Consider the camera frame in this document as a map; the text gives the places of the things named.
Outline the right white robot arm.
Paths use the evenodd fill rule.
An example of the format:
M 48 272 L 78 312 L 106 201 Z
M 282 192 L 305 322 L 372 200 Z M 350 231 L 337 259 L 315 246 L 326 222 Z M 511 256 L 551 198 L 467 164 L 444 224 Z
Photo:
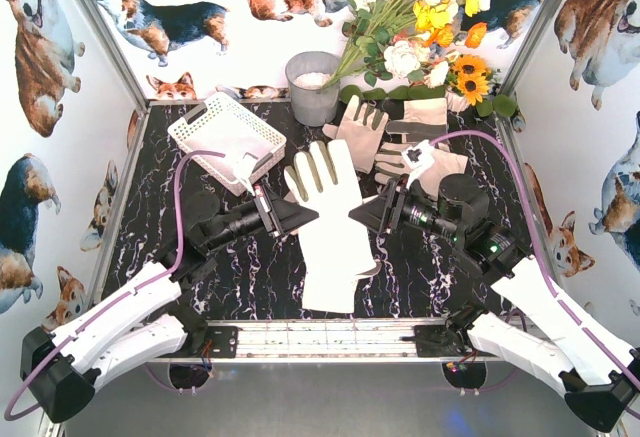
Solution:
M 351 219 L 378 234 L 407 226 L 445 239 L 457 264 L 505 298 L 537 328 L 516 327 L 467 303 L 445 320 L 462 349 L 500 357 L 553 389 L 584 424 L 614 430 L 639 397 L 639 351 L 544 278 L 537 259 L 488 216 L 489 198 L 465 174 L 445 177 L 436 197 L 406 177 L 389 181 Z

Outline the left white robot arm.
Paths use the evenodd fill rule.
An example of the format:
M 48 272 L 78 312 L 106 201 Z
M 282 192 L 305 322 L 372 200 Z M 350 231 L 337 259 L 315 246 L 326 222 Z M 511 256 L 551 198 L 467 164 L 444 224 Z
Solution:
M 266 184 L 254 192 L 229 211 L 212 193 L 191 195 L 176 239 L 127 284 L 71 322 L 24 337 L 21 377 L 51 422 L 74 417 L 111 380 L 156 357 L 203 347 L 205 320 L 178 300 L 213 272 L 219 249 L 260 232 L 280 237 L 319 216 Z

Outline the white glove grey palm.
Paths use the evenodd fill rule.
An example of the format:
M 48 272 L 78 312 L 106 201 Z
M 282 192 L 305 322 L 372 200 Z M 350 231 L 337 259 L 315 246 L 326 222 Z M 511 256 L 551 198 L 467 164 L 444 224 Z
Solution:
M 368 229 L 349 217 L 363 203 L 347 143 L 313 141 L 284 170 L 289 191 L 318 217 L 297 230 L 306 266 L 302 307 L 351 314 L 361 279 L 380 270 Z

